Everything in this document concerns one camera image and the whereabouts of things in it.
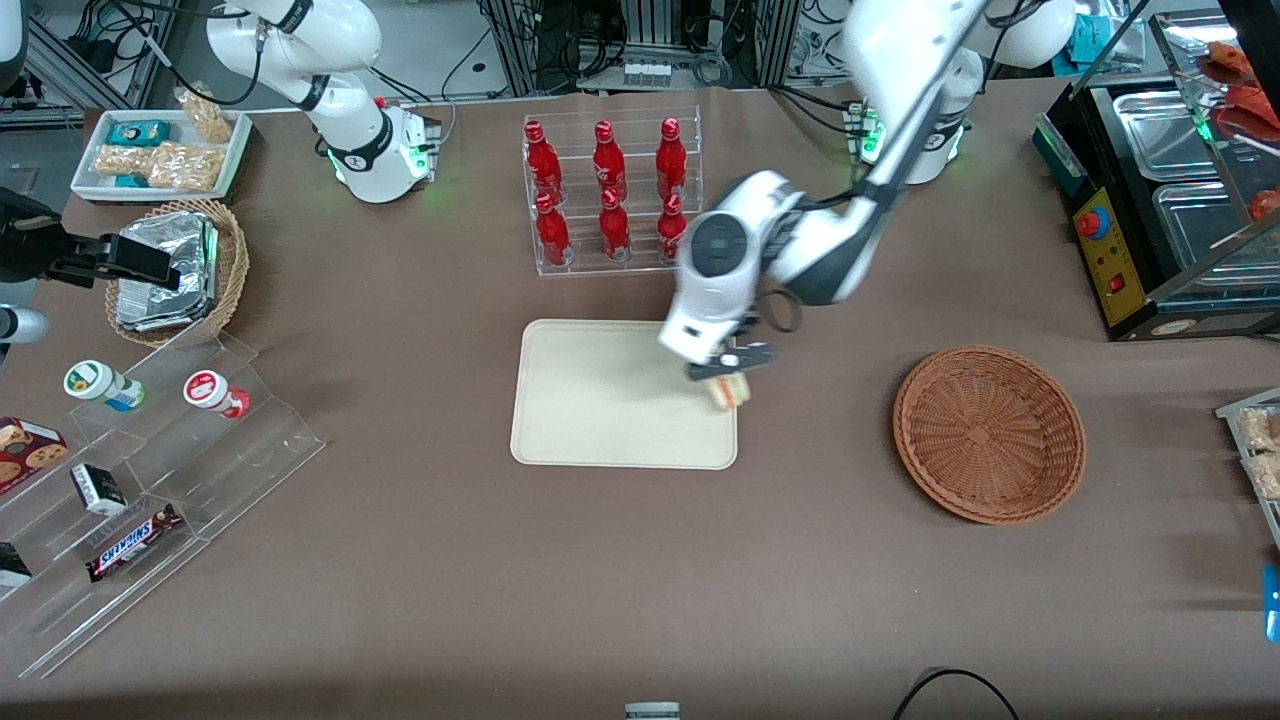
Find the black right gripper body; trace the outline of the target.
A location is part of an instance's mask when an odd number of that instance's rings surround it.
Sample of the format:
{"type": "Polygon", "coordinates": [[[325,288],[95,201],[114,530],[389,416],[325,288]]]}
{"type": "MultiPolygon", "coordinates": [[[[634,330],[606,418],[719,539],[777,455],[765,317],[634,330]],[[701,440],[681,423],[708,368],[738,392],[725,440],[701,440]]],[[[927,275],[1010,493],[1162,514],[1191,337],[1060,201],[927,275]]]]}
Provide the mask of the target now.
{"type": "Polygon", "coordinates": [[[59,258],[61,217],[41,202],[1,188],[1,282],[44,275],[59,258]]]}

